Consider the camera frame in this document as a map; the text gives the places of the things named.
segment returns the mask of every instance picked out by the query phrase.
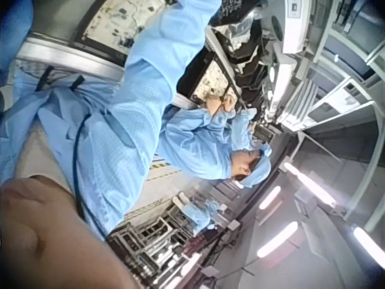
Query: hand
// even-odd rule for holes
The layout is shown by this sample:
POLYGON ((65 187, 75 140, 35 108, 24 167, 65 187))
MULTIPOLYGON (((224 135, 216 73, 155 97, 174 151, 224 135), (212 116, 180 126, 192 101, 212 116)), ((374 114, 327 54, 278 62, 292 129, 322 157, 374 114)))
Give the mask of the hand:
POLYGON ((222 105, 221 99, 216 95, 208 95, 206 100, 206 107, 210 112, 211 116, 218 111, 220 106, 222 105))
POLYGON ((225 96, 223 101, 223 109, 225 112, 229 113, 235 106, 235 99, 232 96, 225 96))

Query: workstation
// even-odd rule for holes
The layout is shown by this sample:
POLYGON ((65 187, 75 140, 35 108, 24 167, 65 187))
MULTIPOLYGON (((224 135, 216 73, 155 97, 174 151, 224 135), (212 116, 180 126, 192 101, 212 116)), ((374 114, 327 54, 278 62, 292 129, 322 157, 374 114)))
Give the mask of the workstation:
MULTIPOLYGON (((34 0, 13 66, 120 84, 141 33, 174 2, 34 0)), ((245 187, 156 153, 106 240, 143 288, 356 288, 383 272, 383 29, 369 1, 222 1, 171 103, 195 110, 213 94, 237 113, 255 108, 252 140, 271 147, 271 171, 245 187), (207 201, 218 209, 195 232, 183 208, 206 212, 207 201)), ((10 73, 6 109, 13 84, 10 73)))

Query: yellow warning stripe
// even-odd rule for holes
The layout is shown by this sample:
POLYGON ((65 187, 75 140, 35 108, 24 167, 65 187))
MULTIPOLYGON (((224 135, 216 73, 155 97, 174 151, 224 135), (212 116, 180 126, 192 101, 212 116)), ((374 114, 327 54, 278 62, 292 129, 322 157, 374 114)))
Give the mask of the yellow warning stripe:
POLYGON ((169 164, 169 163, 164 163, 164 164, 153 164, 153 165, 151 165, 150 170, 159 169, 159 168, 161 168, 161 167, 168 167, 168 166, 170 166, 170 165, 171 165, 171 164, 169 164))
POLYGON ((177 170, 177 171, 172 172, 172 173, 167 173, 167 174, 162 175, 162 176, 157 176, 156 178, 147 179, 147 180, 145 180, 145 182, 153 181, 154 179, 161 179, 161 178, 164 178, 165 176, 171 176, 171 175, 174 175, 174 174, 179 173, 179 172, 181 172, 181 170, 177 170))

